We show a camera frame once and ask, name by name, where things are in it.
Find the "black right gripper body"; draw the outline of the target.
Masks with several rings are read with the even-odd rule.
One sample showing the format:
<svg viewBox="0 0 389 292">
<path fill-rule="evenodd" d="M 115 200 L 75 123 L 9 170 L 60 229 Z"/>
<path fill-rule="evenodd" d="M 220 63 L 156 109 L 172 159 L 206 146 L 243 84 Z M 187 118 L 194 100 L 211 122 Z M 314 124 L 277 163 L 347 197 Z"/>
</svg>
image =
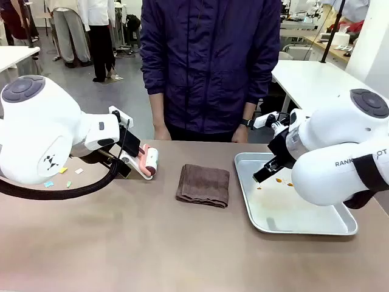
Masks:
<svg viewBox="0 0 389 292">
<path fill-rule="evenodd" d="M 273 153 L 274 158 L 270 160 L 272 167 L 293 167 L 294 158 L 286 146 L 286 138 L 289 130 L 285 129 L 277 134 L 269 143 L 268 149 Z"/>
</svg>

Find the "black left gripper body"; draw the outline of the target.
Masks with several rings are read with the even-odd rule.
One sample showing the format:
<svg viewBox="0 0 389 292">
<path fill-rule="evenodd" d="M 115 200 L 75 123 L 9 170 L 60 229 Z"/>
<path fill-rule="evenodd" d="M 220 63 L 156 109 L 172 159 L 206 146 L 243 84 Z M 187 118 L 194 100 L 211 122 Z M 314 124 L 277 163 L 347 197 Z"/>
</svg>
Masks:
<svg viewBox="0 0 389 292">
<path fill-rule="evenodd" d="M 120 127 L 120 147 L 130 156 L 137 157 L 140 150 L 140 140 L 125 127 Z"/>
</svg>

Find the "person right hand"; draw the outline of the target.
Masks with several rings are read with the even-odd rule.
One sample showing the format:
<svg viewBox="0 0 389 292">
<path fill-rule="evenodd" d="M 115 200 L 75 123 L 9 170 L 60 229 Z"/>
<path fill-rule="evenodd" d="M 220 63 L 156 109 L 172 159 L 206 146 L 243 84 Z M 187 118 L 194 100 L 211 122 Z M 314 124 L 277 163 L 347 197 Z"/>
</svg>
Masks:
<svg viewBox="0 0 389 292">
<path fill-rule="evenodd" d="M 154 138 L 155 140 L 170 141 L 171 135 L 167 126 L 164 123 L 154 124 Z"/>
</svg>

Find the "person left hand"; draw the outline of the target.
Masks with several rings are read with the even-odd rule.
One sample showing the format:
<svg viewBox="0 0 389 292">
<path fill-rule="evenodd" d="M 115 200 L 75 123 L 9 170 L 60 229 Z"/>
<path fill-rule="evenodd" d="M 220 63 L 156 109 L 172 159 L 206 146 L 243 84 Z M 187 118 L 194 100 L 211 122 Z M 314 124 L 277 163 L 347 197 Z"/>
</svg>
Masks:
<svg viewBox="0 0 389 292">
<path fill-rule="evenodd" d="M 249 129 L 245 125 L 239 125 L 232 136 L 233 143 L 246 144 L 248 143 Z"/>
</svg>

